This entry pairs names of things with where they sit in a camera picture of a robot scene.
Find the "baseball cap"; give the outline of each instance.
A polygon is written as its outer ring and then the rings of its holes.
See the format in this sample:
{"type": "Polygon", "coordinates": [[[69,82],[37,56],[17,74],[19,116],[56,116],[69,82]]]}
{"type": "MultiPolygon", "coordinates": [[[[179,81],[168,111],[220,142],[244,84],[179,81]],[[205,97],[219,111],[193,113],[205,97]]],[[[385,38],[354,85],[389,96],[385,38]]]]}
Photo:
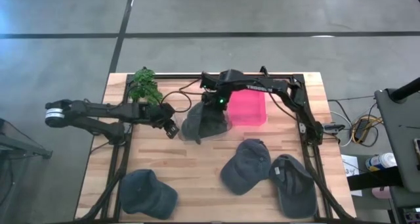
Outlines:
{"type": "Polygon", "coordinates": [[[178,199],[177,192],[159,181],[150,169],[127,174],[121,181],[119,193],[124,212],[140,212],[158,219],[168,219],[178,199]]]}
{"type": "Polygon", "coordinates": [[[274,160],[270,179],[278,188],[280,209],[286,217],[306,218],[316,213],[314,180],[292,155],[282,154],[274,160]]]}
{"type": "Polygon", "coordinates": [[[270,164],[270,153],[264,143],[259,139],[246,139],[224,165],[220,178],[234,194],[245,194],[259,181],[268,179],[270,164]]]}
{"type": "Polygon", "coordinates": [[[193,140],[201,144],[201,138],[224,133],[231,127],[222,111],[199,102],[188,111],[179,136],[183,140],[193,140]]]}

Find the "wooden table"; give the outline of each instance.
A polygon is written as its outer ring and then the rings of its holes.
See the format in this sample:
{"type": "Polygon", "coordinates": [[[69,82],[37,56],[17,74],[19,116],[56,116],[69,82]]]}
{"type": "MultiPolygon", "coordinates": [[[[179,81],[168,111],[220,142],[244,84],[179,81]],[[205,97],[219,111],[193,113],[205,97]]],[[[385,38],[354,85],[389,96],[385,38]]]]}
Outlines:
{"type": "MultiPolygon", "coordinates": [[[[310,107],[316,120],[331,122],[326,93],[320,73],[303,73],[310,107]]],[[[110,74],[104,103],[118,104],[123,98],[127,74],[110,74]]],[[[158,79],[159,90],[166,95],[191,82],[191,79],[158,79]]],[[[188,88],[201,92],[199,83],[188,88]]],[[[199,95],[192,95],[193,103],[200,101],[199,95]]],[[[280,111],[266,95],[265,124],[259,127],[233,127],[226,135],[216,140],[203,140],[201,145],[170,140],[164,130],[146,125],[136,125],[129,155],[127,173],[136,169],[152,169],[158,179],[178,192],[178,204],[168,221],[305,221],[288,219],[278,209],[275,186],[269,181],[259,182],[252,190],[236,196],[223,186],[219,173],[225,163],[235,154],[236,147],[248,138],[264,141],[274,160],[281,154],[291,154],[303,163],[301,144],[296,121],[280,111]]],[[[170,95],[167,100],[174,108],[186,108],[187,99],[180,94],[170,95]]],[[[96,137],[92,148],[106,142],[103,136],[96,137]]],[[[104,187],[110,166],[112,147],[96,150],[89,158],[79,204],[75,216],[86,214],[96,202],[104,187]]],[[[356,217],[350,190],[341,160],[339,146],[333,139],[325,139],[320,146],[327,186],[337,201],[352,216],[356,217]]],[[[112,215],[115,193],[111,198],[108,214],[112,215]]],[[[318,191],[318,207],[323,216],[323,205],[318,191]]],[[[129,215],[121,211],[120,221],[159,221],[138,213],[129,215]]]]}

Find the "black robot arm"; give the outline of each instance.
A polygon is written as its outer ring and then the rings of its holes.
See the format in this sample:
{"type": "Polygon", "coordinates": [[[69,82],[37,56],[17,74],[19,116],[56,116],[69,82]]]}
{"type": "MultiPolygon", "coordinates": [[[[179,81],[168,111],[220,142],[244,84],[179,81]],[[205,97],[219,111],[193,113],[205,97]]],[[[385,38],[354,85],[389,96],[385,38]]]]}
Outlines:
{"type": "Polygon", "coordinates": [[[283,103],[294,113],[299,121],[299,129],[305,131],[308,145],[322,144],[324,129],[317,122],[305,100],[305,92],[301,87],[301,80],[293,78],[291,82],[272,79],[265,76],[253,77],[244,75],[238,70],[221,72],[219,78],[203,72],[200,87],[208,89],[202,96],[204,104],[226,110],[230,96],[234,91],[250,89],[279,96],[283,103]]]}
{"type": "Polygon", "coordinates": [[[88,101],[60,100],[45,105],[45,123],[50,127],[74,126],[93,135],[103,134],[112,145],[125,140],[123,123],[150,125],[164,128],[169,138],[179,131],[171,119],[175,110],[170,104],[153,105],[148,102],[134,102],[119,105],[91,103],[88,101]],[[104,123],[95,118],[116,118],[120,122],[104,123]]]}

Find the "gray floor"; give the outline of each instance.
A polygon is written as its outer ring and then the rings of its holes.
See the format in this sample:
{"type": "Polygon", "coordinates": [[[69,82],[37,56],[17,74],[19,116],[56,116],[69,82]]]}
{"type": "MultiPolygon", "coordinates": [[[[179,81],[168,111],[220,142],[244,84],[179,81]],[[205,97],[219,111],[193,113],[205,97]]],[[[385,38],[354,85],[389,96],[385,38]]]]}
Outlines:
{"type": "MultiPolygon", "coordinates": [[[[117,33],[126,2],[0,0],[0,34],[117,33]]],[[[418,0],[134,0],[127,28],[133,33],[418,30],[418,0]]],[[[10,223],[72,219],[92,136],[47,127],[44,105],[59,99],[100,102],[115,45],[116,39],[0,39],[0,117],[54,150],[51,160],[31,159],[14,207],[19,215],[10,216],[10,223]]],[[[420,37],[126,39],[116,72],[142,66],[157,72],[255,71],[262,65],[273,72],[317,71],[327,96],[341,99],[418,77],[419,49],[420,37]]],[[[373,103],[343,102],[350,117],[373,103]]],[[[349,145],[342,153],[389,151],[385,131],[379,131],[373,148],[349,145]]],[[[379,219],[372,211],[357,211],[363,219],[379,219]]]]}

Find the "green plant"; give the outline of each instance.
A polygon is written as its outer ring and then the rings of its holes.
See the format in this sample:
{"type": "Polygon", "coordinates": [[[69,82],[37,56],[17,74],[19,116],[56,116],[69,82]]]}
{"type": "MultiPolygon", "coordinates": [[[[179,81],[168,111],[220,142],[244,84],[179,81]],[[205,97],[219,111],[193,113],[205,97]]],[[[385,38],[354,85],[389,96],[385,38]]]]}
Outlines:
{"type": "Polygon", "coordinates": [[[163,95],[158,90],[158,84],[154,81],[155,72],[146,67],[138,70],[131,83],[130,97],[134,102],[146,99],[152,104],[159,104],[163,95]]]}

